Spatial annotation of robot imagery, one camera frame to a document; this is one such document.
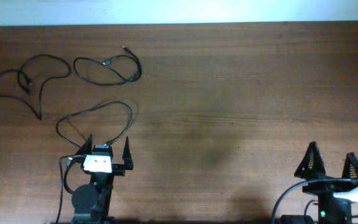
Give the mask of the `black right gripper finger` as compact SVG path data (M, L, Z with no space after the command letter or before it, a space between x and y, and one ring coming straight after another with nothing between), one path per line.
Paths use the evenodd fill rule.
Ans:
M357 179L358 178L358 158L353 152L346 155L342 178Z
M294 176L305 180L322 179L326 176L324 162L316 141L309 144Z

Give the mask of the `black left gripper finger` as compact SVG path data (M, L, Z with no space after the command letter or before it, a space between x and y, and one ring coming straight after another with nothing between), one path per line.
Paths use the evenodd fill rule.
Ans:
M91 153L93 145L93 135L90 134L85 143L77 150L76 156L83 156Z
M132 170L134 168L132 155L129 147L129 137L126 137L123 154L122 154L122 160L124 161L124 168L125 170Z

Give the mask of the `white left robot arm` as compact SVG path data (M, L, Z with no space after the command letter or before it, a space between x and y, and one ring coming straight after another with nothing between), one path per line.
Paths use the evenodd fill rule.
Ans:
M124 162L115 164L113 158L112 147L107 144L93 145L92 136L75 153L73 160L80 164L81 170L90 176L90 180L71 194L74 208L72 224L112 223L109 206L114 178L123 177L127 170L134 168L128 138L122 153Z

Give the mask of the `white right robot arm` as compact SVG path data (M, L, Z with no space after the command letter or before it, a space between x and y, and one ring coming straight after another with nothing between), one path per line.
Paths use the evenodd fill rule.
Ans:
M275 202L272 223L281 201L298 187L317 199L306 204L302 215L282 215L280 223L352 223L358 218L352 213L352 204L358 203L358 158L353 152L346 154L342 176L330 177L326 175L318 144L313 141L294 176L303 181L289 187Z

